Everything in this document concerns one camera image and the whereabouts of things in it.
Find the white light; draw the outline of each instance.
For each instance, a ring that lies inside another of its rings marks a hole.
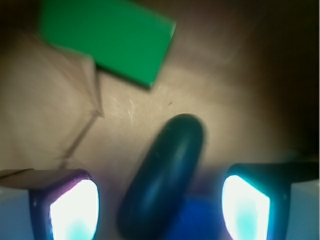
[[[50,206],[53,239],[91,240],[98,216],[98,188],[93,181],[82,180]]]
[[[267,239],[270,198],[237,175],[224,181],[222,212],[234,240]]]

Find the dark green capsule-shaped block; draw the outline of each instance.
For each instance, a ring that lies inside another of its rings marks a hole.
[[[126,239],[163,236],[179,209],[204,139],[199,120],[180,114],[163,127],[129,186],[117,216]]]

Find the white plastic part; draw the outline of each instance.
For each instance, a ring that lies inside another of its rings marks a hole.
[[[0,187],[0,239],[34,239],[28,190]]]
[[[237,175],[224,181],[222,212],[232,239],[267,239],[270,198]]]
[[[286,239],[319,239],[319,179],[291,185]]]
[[[91,240],[99,217],[99,194],[91,180],[82,180],[50,206],[55,240]]]

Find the beige surface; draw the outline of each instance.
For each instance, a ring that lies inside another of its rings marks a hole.
[[[219,195],[221,176],[233,163],[319,151],[316,1],[141,2],[177,21],[154,88],[99,70],[105,116],[68,160],[69,168],[89,170],[99,185],[98,239],[119,238],[119,202],[155,135],[176,114],[196,114],[206,128],[192,193]]]
[[[0,32],[0,168],[57,168],[100,109],[95,64],[31,34]]]

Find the green card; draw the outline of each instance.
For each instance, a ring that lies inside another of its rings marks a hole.
[[[175,27],[172,20],[125,0],[43,0],[39,34],[150,87]]]

